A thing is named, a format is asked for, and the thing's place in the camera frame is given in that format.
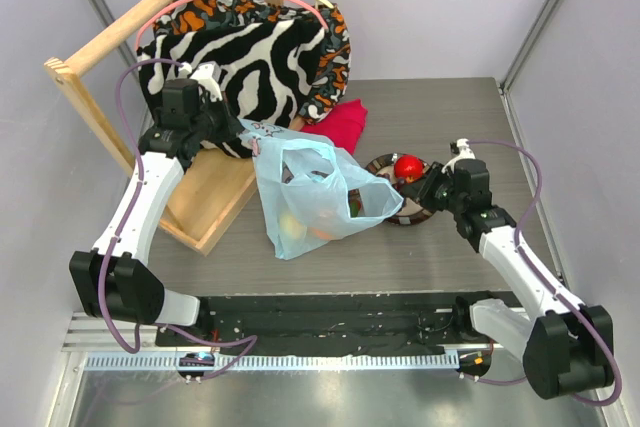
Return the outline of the red yellow cherry bunch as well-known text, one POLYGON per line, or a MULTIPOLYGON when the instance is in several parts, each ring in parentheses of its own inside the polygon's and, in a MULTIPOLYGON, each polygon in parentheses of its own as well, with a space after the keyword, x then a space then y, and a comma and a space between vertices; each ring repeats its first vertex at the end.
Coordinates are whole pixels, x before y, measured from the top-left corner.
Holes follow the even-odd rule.
POLYGON ((351 218, 357 218, 364 212, 362 197, 358 189, 348 192, 348 206, 351 218))

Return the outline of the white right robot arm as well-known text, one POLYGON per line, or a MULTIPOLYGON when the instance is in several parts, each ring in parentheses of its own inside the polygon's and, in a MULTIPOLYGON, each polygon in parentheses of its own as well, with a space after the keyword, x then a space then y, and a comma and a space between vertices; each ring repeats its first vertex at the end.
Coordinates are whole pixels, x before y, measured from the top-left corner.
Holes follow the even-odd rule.
POLYGON ((521 361, 543 399, 618 384, 610 315, 572 294, 531 251, 514 219, 494 204, 483 161, 435 164, 402 182, 400 191, 431 213, 451 213, 459 235, 500 273, 525 310, 517 314, 498 299, 477 301, 452 316, 457 338, 497 341, 521 361))

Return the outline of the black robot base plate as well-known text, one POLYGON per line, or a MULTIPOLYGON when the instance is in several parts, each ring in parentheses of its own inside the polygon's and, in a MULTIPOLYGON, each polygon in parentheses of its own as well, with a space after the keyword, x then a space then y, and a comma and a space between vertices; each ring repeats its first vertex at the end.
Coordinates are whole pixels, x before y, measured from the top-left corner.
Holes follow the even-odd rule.
POLYGON ((470 306, 509 292, 435 292, 209 296, 189 333, 229 343, 254 335, 262 356, 375 357, 441 354, 447 345, 479 344, 467 318, 470 306))

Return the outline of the light blue cartoon plastic bag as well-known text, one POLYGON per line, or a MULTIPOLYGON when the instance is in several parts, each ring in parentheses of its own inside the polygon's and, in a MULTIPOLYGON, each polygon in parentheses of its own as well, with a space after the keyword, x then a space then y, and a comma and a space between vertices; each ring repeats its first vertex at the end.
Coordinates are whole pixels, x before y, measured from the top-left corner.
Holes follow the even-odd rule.
POLYGON ((403 197, 388 180, 365 170, 328 138, 248 119, 241 123, 245 131, 240 139, 252 150, 266 232, 278 259, 291 260, 330 242, 312 235, 309 227, 335 228, 348 237, 401 209, 403 197), (348 206, 348 192, 353 189, 360 191, 364 207, 357 218, 350 217, 348 206), (292 213, 307 227, 304 238, 282 235, 283 212, 292 213))

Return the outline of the orange persimmon fruit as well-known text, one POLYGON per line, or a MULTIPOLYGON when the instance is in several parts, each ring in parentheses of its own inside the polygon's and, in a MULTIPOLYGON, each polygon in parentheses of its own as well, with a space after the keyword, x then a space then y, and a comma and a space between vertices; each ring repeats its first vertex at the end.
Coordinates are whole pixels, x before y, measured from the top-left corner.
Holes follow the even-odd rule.
POLYGON ((329 228, 327 226, 309 227, 308 231, 315 237, 325 241, 340 240, 345 237, 345 235, 342 234, 340 230, 329 228))

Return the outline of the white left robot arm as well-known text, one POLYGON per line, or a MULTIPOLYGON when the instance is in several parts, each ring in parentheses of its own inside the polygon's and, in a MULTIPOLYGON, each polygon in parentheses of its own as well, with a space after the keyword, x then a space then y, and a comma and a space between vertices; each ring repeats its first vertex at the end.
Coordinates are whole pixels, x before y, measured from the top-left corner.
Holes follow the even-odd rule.
POLYGON ((86 314, 141 325, 176 324, 190 345, 205 344, 212 320, 198 298, 173 292, 149 270, 150 247, 173 191, 208 144, 244 130, 212 77, 169 80, 155 121, 138 142, 129 185, 103 234, 88 252, 73 254, 69 270, 86 314))

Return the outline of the yellow pear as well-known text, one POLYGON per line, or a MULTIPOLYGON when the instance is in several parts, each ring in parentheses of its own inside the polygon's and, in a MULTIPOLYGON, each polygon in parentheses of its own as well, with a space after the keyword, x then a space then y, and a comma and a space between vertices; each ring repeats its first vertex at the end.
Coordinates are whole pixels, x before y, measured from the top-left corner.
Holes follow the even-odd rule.
POLYGON ((280 215, 279 227, 282 235, 292 240, 300 240, 306 235, 307 227, 290 212, 280 215))

